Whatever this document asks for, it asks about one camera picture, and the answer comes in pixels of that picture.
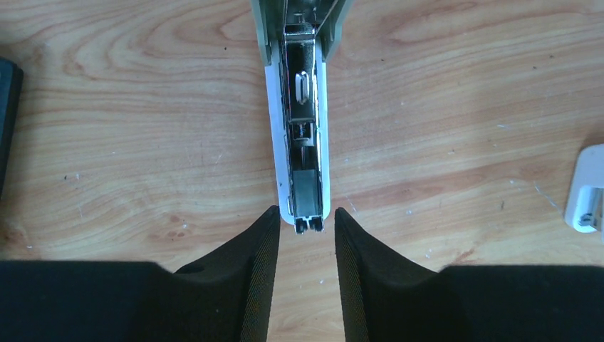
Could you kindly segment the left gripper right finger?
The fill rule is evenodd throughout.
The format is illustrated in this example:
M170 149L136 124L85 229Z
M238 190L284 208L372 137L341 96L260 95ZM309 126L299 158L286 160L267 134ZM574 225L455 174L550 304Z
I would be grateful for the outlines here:
M347 341L601 341L598 266L449 266L431 271L335 211Z

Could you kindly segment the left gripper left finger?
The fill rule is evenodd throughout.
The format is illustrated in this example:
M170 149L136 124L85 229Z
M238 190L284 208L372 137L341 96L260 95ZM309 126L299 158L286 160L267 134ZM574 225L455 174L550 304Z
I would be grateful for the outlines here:
M3 261L3 341L265 341L278 207L170 272L148 261Z

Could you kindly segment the grey white stapler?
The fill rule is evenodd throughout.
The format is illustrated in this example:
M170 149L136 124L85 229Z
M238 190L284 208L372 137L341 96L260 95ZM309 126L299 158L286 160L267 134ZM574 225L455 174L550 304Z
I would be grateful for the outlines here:
M252 1L282 219L321 232L330 214L327 62L351 1Z

